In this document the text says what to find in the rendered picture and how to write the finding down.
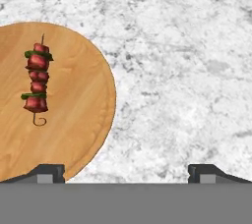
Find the round wooden board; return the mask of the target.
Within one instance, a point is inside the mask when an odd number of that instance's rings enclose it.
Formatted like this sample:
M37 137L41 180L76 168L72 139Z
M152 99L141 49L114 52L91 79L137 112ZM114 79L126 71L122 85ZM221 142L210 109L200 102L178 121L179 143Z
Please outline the round wooden board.
M48 111L34 116L21 99L30 90L24 53L41 41L53 61ZM48 23L0 27L0 181L45 163L63 164L65 179L75 176L103 145L115 103L108 63L79 33Z

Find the red meat kebab skewer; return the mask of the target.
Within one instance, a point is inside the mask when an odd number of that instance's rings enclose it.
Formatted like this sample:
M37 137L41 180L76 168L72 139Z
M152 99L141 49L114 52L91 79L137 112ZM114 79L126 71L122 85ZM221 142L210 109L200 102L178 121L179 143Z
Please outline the red meat kebab skewer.
M24 109L32 113L32 123L37 127L42 127L47 121L45 118L39 118L38 123L36 115L48 111L48 69L53 61L49 47L44 44L44 36L41 37L41 42L36 42L33 45L32 50L25 52L25 57L27 59L26 69L31 79L31 86L30 92L21 94L21 99L25 102Z

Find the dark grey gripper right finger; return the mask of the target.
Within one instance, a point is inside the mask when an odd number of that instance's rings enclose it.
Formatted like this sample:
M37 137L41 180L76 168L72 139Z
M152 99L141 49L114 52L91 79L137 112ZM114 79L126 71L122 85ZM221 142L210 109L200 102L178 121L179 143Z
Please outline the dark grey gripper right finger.
M189 184L252 184L252 181L224 173L214 164L190 164L188 174Z

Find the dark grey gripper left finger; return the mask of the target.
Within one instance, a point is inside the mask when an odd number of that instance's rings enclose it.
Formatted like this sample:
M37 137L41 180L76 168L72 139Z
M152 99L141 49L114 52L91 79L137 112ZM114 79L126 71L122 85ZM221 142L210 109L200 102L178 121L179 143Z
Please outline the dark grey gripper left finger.
M63 164L39 164L27 174L5 180L5 183L64 184Z

